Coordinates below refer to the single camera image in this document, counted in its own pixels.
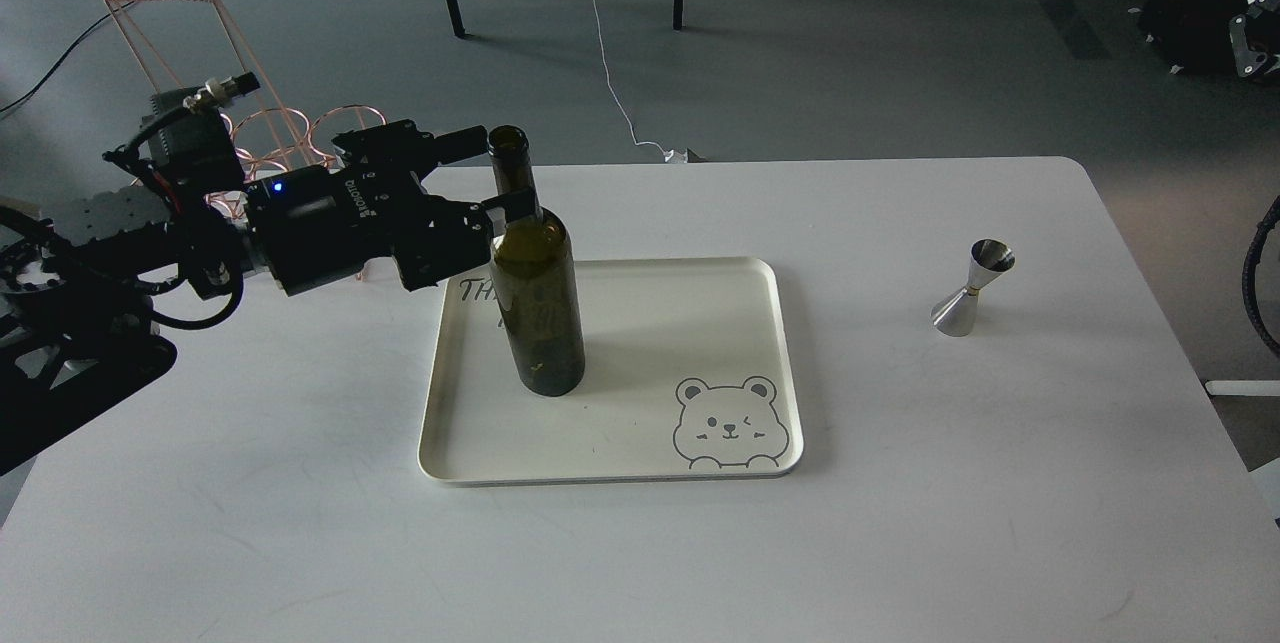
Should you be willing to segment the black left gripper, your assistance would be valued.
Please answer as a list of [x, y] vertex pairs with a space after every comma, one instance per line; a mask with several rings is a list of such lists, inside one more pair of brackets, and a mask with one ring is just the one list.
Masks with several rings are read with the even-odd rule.
[[488, 155], [488, 129], [472, 126], [434, 136], [413, 122], [392, 122], [337, 136], [344, 167], [306, 167], [244, 188], [255, 248], [289, 296], [392, 257], [407, 291], [435, 286], [488, 263], [490, 245], [538, 215], [532, 187], [477, 204], [425, 191], [440, 165]]

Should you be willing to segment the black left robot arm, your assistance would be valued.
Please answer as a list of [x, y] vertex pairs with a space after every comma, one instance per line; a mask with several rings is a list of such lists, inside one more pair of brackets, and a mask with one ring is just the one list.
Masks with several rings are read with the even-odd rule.
[[481, 202], [429, 193], [439, 167], [486, 152], [486, 131], [433, 136], [412, 122], [339, 134], [344, 167], [244, 183], [244, 219], [207, 196], [230, 172], [82, 199], [42, 216], [3, 210], [3, 470], [9, 473], [165, 375], [163, 328], [205, 330], [269, 273], [296, 296], [388, 257], [407, 291], [492, 257], [536, 210], [531, 186]]

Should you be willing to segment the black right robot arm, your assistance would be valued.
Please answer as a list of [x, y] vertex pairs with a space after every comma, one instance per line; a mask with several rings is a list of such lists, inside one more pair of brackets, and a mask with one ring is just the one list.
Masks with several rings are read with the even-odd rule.
[[1263, 68], [1263, 73], [1251, 72], [1242, 77], [1247, 95], [1256, 101], [1245, 105], [1245, 147], [1242, 150], [1243, 196], [1248, 213], [1254, 213], [1254, 229], [1243, 248], [1240, 289], [1244, 315], [1260, 343], [1277, 356], [1277, 333], [1268, 328], [1268, 313], [1277, 311], [1276, 304], [1260, 301], [1260, 266], [1267, 242], [1277, 227], [1277, 143], [1276, 132], [1267, 127], [1277, 120], [1277, 0], [1245, 0], [1245, 8], [1231, 15], [1230, 32], [1243, 40], [1233, 45], [1233, 56], [1240, 61], [1240, 51], [1248, 53], [1249, 67]]

